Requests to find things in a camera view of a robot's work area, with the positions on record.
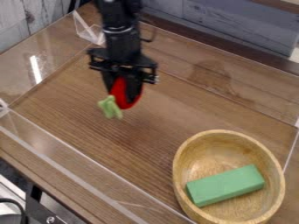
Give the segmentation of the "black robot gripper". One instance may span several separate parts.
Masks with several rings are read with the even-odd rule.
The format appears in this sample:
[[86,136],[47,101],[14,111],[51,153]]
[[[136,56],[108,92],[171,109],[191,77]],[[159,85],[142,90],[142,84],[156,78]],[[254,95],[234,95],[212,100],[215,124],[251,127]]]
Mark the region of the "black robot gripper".
[[120,73],[126,77],[126,107],[134,107],[143,93],[143,82],[156,83],[158,63],[142,51],[140,29],[130,27],[122,31],[103,30],[106,46],[88,49],[90,68],[102,72],[107,91],[111,92]]

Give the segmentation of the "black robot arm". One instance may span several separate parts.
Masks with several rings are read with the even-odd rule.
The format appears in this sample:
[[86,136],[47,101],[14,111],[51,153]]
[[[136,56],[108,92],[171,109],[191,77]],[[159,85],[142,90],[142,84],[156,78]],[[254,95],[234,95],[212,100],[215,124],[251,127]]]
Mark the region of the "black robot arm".
[[88,49],[90,68],[102,72],[107,92],[120,109],[139,101],[144,84],[155,84],[158,63],[143,54],[142,0],[95,0],[106,46]]

